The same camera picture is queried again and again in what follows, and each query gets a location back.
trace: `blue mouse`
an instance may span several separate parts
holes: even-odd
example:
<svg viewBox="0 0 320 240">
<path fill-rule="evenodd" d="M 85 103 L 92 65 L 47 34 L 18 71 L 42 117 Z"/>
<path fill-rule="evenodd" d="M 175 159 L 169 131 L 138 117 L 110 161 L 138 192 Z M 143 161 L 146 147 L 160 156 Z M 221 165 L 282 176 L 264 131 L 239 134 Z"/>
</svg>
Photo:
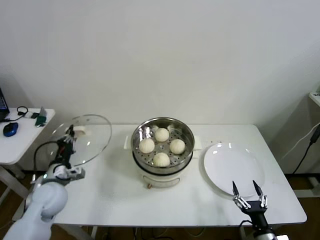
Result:
<svg viewBox="0 0 320 240">
<path fill-rule="evenodd" d="M 17 122 L 10 122 L 3 128 L 3 135 L 11 137 L 17 133 L 19 124 Z"/>
</svg>

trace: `white table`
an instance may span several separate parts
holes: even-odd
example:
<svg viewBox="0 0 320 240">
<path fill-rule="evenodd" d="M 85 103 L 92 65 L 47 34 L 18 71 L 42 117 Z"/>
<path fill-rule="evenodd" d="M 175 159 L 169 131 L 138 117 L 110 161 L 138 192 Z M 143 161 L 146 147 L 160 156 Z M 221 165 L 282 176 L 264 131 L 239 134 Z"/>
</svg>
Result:
<svg viewBox="0 0 320 240">
<path fill-rule="evenodd" d="M 7 119 L 10 118 L 14 120 L 19 117 L 16 108 L 10 108 L 9 110 L 10 114 L 6 117 Z M 39 113 L 40 108 L 29 108 L 29 111 Z M 46 113 L 46 122 L 48 123 L 55 115 L 55 110 L 46 109 Z M 44 129 L 44 127 L 35 126 L 36 119 L 22 117 L 15 122 L 19 124 L 15 135 L 6 137 L 2 132 L 0 133 L 0 181 L 8 186 L 4 194 L 0 197 L 0 203 L 6 197 L 6 194 L 8 194 L 10 189 L 15 191 L 22 198 L 28 196 L 29 191 L 17 179 L 11 176 L 5 168 L 10 169 L 17 177 L 23 177 L 24 174 L 17 166 L 15 166 L 15 164 Z M 0 123 L 1 131 L 8 123 L 9 122 Z"/>
<path fill-rule="evenodd" d="M 193 158 L 180 183 L 147 189 L 132 153 L 123 148 L 137 125 L 113 125 L 109 146 L 83 165 L 85 179 L 66 186 L 68 202 L 54 222 L 67 225 L 122 227 L 238 226 L 248 219 L 230 196 L 219 191 L 203 171 L 205 148 L 218 142 L 249 146 L 265 170 L 269 224 L 303 223 L 307 216 L 254 125 L 190 125 L 203 150 Z"/>
</svg>

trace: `cable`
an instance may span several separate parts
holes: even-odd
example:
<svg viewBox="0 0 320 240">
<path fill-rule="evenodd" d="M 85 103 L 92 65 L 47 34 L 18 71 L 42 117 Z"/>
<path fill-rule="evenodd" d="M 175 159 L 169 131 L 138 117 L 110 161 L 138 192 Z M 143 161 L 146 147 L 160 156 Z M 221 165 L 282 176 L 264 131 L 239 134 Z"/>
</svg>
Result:
<svg viewBox="0 0 320 240">
<path fill-rule="evenodd" d="M 243 220 L 243 221 L 240 223 L 239 228 L 241 228 L 244 223 L 251 223 L 251 224 L 252 224 L 252 221 L 250 221 L 250 220 Z"/>
<path fill-rule="evenodd" d="M 191 234 L 190 232 L 187 231 L 187 229 L 184 229 L 184 230 L 186 231 L 187 234 L 189 234 L 189 236 L 191 236 L 191 237 L 193 237 L 193 238 L 198 238 L 198 237 L 201 237 L 201 236 L 204 234 L 206 228 L 204 227 L 204 228 L 203 228 L 198 234 L 196 234 L 196 235 Z"/>
<path fill-rule="evenodd" d="M 133 231 L 133 240 L 136 240 L 137 239 L 137 233 L 138 233 L 138 228 L 132 228 L 132 231 Z"/>
<path fill-rule="evenodd" d="M 313 128 L 312 128 L 306 135 L 304 135 L 302 138 L 300 138 L 300 139 L 296 142 L 296 144 L 280 159 L 280 161 L 282 161 L 289 153 L 291 153 L 291 151 L 292 151 L 303 139 L 305 139 L 310 133 L 312 133 L 312 131 L 313 131 L 316 127 L 318 127 L 318 126 L 320 126 L 320 122 L 317 123 L 316 125 L 314 125 Z"/>
<path fill-rule="evenodd" d="M 29 109 L 28 109 L 26 106 L 18 106 L 18 107 L 16 108 L 16 111 L 18 112 L 18 116 L 20 116 L 20 117 L 18 117 L 17 119 L 14 119 L 14 120 L 11 120 L 11 119 L 9 119 L 9 118 L 3 119 L 3 120 L 1 120 L 1 122 L 3 122 L 3 123 L 15 122 L 15 121 L 23 118 L 23 117 L 29 112 Z"/>
<path fill-rule="evenodd" d="M 40 144 L 36 148 L 36 150 L 34 151 L 34 155 L 33 155 L 33 174 L 36 174 L 36 171 L 37 171 L 37 160 L 36 160 L 37 152 L 39 151 L 40 148 L 42 148 L 43 146 L 45 146 L 47 144 L 58 144 L 58 143 L 56 141 L 46 141 L 46 142 Z"/>
<path fill-rule="evenodd" d="M 151 238 L 148 238 L 148 239 L 145 239 L 143 237 L 143 233 L 142 233 L 142 228 L 140 229 L 140 236 L 141 236 L 141 239 L 142 240 L 155 240 L 155 239 L 169 239 L 169 240 L 174 240 L 172 237 L 170 236 L 160 236 L 160 237 L 151 237 Z"/>
<path fill-rule="evenodd" d="M 13 223 L 14 223 L 14 221 L 12 221 L 12 220 L 8 221 L 5 225 L 0 227 L 0 230 L 5 229 L 6 227 L 8 227 L 10 224 L 13 224 Z"/>
<path fill-rule="evenodd" d="M 161 233 L 160 235 L 155 236 L 155 234 L 154 234 L 154 229 L 152 228 L 152 229 L 151 229 L 152 237 L 154 237 L 154 238 L 160 238 L 160 237 L 163 236 L 167 231 L 168 231 L 168 228 L 166 228 L 166 229 L 163 231 L 163 233 Z"/>
<path fill-rule="evenodd" d="M 305 151 L 305 153 L 304 153 L 303 158 L 301 159 L 301 161 L 299 162 L 298 166 L 296 167 L 296 169 L 293 171 L 292 174 L 295 174 L 295 173 L 296 173 L 296 171 L 298 170 L 298 168 L 299 168 L 300 165 L 302 164 L 303 160 L 304 160 L 305 157 L 307 156 L 307 153 L 308 153 L 308 151 L 309 151 L 309 148 L 311 147 L 312 144 L 313 144 L 312 142 L 309 143 L 309 146 L 307 147 L 307 149 L 306 149 L 306 151 Z"/>
</svg>

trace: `black cable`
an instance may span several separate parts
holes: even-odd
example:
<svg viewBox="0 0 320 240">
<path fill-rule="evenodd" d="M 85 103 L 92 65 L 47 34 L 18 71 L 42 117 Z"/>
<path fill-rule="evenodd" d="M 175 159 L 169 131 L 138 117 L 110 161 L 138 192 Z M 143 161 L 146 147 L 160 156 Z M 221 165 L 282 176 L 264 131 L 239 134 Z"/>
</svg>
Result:
<svg viewBox="0 0 320 240">
<path fill-rule="evenodd" d="M 142 228 L 141 228 L 141 230 L 140 230 L 140 236 L 141 236 L 141 239 L 142 240 L 154 240 L 154 239 L 170 239 L 170 240 L 174 240 L 172 237 L 170 237 L 170 236 L 159 236 L 159 237 L 152 237 L 152 238 L 148 238 L 148 239 L 145 239 L 144 237 L 143 237 L 143 234 L 142 234 Z"/>
<path fill-rule="evenodd" d="M 240 223 L 239 228 L 241 228 L 244 223 L 251 223 L 251 224 L 252 224 L 252 221 L 250 221 L 250 220 L 243 220 L 243 221 Z"/>
<path fill-rule="evenodd" d="M 137 240 L 136 229 L 134 227 L 132 228 L 132 231 L 133 231 L 134 240 Z"/>
<path fill-rule="evenodd" d="M 20 117 L 18 117 L 17 119 L 14 119 L 14 120 L 11 120 L 11 119 L 3 119 L 3 120 L 1 120 L 1 122 L 3 122 L 3 123 L 15 122 L 15 121 L 23 118 L 23 117 L 29 112 L 29 109 L 28 109 L 26 106 L 18 106 L 18 107 L 16 108 L 16 111 L 18 112 L 18 116 L 20 116 Z"/>
<path fill-rule="evenodd" d="M 299 162 L 298 166 L 296 167 L 296 169 L 293 171 L 292 174 L 295 174 L 295 173 L 296 173 L 296 171 L 298 170 L 298 168 L 300 167 L 300 165 L 301 165 L 302 162 L 304 161 L 305 157 L 307 156 L 307 153 L 308 153 L 308 151 L 309 151 L 309 148 L 311 147 L 312 144 L 313 144 L 312 142 L 309 143 L 309 146 L 307 147 L 307 149 L 306 149 L 306 151 L 305 151 L 305 153 L 304 153 L 303 158 L 301 159 L 301 161 Z"/>
<path fill-rule="evenodd" d="M 37 153 L 40 148 L 42 148 L 43 146 L 48 145 L 48 144 L 58 144 L 58 143 L 56 141 L 46 141 L 46 142 L 40 144 L 36 148 L 36 150 L 34 151 L 34 155 L 33 155 L 33 174 L 36 174 L 36 171 L 37 171 L 37 160 L 36 160 Z"/>
</svg>

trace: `power cord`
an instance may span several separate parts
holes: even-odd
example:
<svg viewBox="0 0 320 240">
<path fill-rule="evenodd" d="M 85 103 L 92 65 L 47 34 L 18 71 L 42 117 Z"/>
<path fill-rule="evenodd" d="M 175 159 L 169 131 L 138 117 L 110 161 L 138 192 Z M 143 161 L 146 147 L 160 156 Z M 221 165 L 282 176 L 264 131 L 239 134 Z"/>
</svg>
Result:
<svg viewBox="0 0 320 240">
<path fill-rule="evenodd" d="M 34 177 L 35 177 L 36 171 L 37 171 L 37 160 L 36 160 L 37 153 L 38 153 L 40 148 L 42 148 L 43 146 L 48 145 L 48 144 L 58 144 L 58 143 L 56 141 L 46 141 L 46 142 L 40 144 L 36 148 L 36 150 L 34 151 L 34 155 L 33 155 L 33 175 L 34 175 Z"/>
<path fill-rule="evenodd" d="M 295 168 L 295 170 L 293 171 L 292 174 L 295 174 L 295 173 L 296 173 L 296 171 L 298 170 L 298 168 L 300 167 L 300 165 L 302 164 L 302 162 L 305 160 L 305 157 L 307 156 L 307 153 L 308 153 L 311 145 L 312 145 L 312 143 L 310 142 L 310 143 L 309 143 L 309 146 L 306 148 L 306 151 L 305 151 L 305 153 L 304 153 L 303 158 L 301 159 L 301 161 L 299 162 L 298 166 Z"/>
<path fill-rule="evenodd" d="M 18 112 L 18 116 L 20 116 L 20 117 L 18 117 L 17 119 L 14 119 L 14 120 L 11 120 L 9 118 L 2 119 L 1 122 L 3 122 L 3 123 L 15 122 L 15 121 L 23 118 L 29 112 L 29 109 L 26 106 L 18 106 L 16 108 L 16 111 Z"/>
<path fill-rule="evenodd" d="M 250 221 L 250 220 L 243 220 L 243 221 L 240 223 L 239 228 L 241 228 L 244 223 L 251 223 L 251 224 L 252 224 L 252 221 Z"/>
<path fill-rule="evenodd" d="M 196 234 L 196 235 L 193 235 L 193 234 L 190 233 L 187 229 L 184 229 L 184 230 L 185 230 L 185 232 L 186 232 L 189 236 L 191 236 L 191 237 L 193 237 L 193 238 L 199 238 L 199 237 L 201 237 L 201 236 L 204 234 L 206 228 L 204 227 L 204 228 L 203 228 L 198 234 Z"/>
<path fill-rule="evenodd" d="M 164 234 L 166 234 L 167 231 L 168 231 L 168 228 L 166 228 L 166 229 L 163 231 L 163 233 L 161 233 L 160 235 L 155 236 L 155 234 L 154 234 L 154 229 L 151 228 L 152 237 L 154 237 L 154 238 L 160 238 L 161 236 L 163 236 Z"/>
<path fill-rule="evenodd" d="M 12 220 L 8 221 L 5 225 L 0 227 L 0 230 L 5 229 L 6 227 L 8 227 L 10 224 L 13 224 L 13 223 L 14 223 L 14 221 L 12 221 Z"/>
<path fill-rule="evenodd" d="M 145 239 L 144 237 L 143 237 L 143 231 L 142 231 L 143 229 L 141 228 L 140 229 L 140 236 L 141 236 L 141 239 L 142 240 L 156 240 L 156 239 L 169 239 L 169 240 L 174 240 L 172 237 L 170 237 L 170 236 L 162 236 L 163 234 L 165 234 L 164 232 L 161 234 L 161 236 L 154 236 L 154 237 L 151 237 L 151 238 L 148 238 L 148 239 Z"/>
<path fill-rule="evenodd" d="M 316 143 L 318 138 L 320 137 L 320 125 L 317 126 L 316 130 L 314 131 L 314 133 L 312 134 L 312 137 L 310 138 L 310 142 L 309 142 L 309 146 L 306 148 L 306 151 L 301 159 L 301 161 L 299 162 L 298 166 L 295 168 L 295 170 L 293 171 L 292 174 L 295 174 L 297 172 L 297 170 L 299 169 L 300 165 L 302 164 L 302 162 L 305 160 L 307 153 L 310 149 L 310 147 L 312 146 L 312 144 Z"/>
<path fill-rule="evenodd" d="M 282 161 L 283 159 L 285 159 L 285 157 L 288 156 L 288 154 L 291 153 L 292 150 L 295 149 L 295 147 L 296 147 L 303 139 L 305 139 L 310 133 L 312 133 L 313 130 L 314 130 L 316 127 L 318 127 L 319 125 L 320 125 L 320 122 L 317 123 L 316 125 L 314 125 L 314 126 L 312 127 L 312 129 L 311 129 L 306 135 L 304 135 L 302 138 L 300 138 L 300 139 L 296 142 L 296 144 L 295 144 L 285 155 L 283 155 L 283 157 L 280 159 L 280 161 Z"/>
</svg>

